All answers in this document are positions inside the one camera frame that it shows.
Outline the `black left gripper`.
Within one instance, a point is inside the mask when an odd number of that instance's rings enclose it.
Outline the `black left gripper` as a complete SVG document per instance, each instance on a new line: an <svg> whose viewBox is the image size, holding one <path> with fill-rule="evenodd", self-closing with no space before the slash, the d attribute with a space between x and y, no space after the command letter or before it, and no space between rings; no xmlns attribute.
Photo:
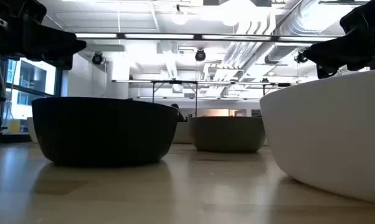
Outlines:
<svg viewBox="0 0 375 224"><path fill-rule="evenodd" d="M46 13L37 0L0 0L0 58L22 55L23 18L41 24ZM87 43L73 33L38 24L25 27L25 51L59 69L72 69L73 54Z"/></svg>

